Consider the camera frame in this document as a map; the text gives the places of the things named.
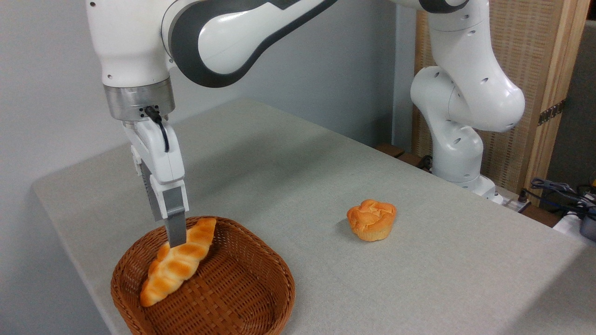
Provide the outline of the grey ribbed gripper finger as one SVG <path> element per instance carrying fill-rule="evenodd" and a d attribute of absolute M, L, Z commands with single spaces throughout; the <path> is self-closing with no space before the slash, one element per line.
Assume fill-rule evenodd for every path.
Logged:
<path fill-rule="evenodd" d="M 135 164 L 137 174 L 143 180 L 143 185 L 144 185 L 145 191 L 148 196 L 149 205 L 151 207 L 151 212 L 152 212 L 156 222 L 161 221 L 163 218 L 162 218 L 161 210 L 160 210 L 160 207 L 158 204 L 157 195 L 155 194 L 155 191 L 153 190 L 153 187 L 150 182 L 151 171 L 145 165 L 145 162 L 142 160 L 140 154 L 138 153 L 138 151 L 136 150 L 136 148 L 134 146 L 131 146 L 131 153 L 132 153 L 132 157 L 133 157 L 133 161 Z"/>
<path fill-rule="evenodd" d="M 171 248 L 187 242 L 186 212 L 188 211 L 187 191 L 183 181 L 168 185 L 162 192 L 165 208 L 165 227 Z"/>

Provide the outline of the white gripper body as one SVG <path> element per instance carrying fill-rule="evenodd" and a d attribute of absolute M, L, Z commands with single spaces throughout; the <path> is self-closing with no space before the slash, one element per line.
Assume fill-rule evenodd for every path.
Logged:
<path fill-rule="evenodd" d="M 151 119 L 124 121 L 123 127 L 131 144 L 161 185 L 183 180 L 185 170 L 174 129 L 166 120 L 161 124 Z"/>

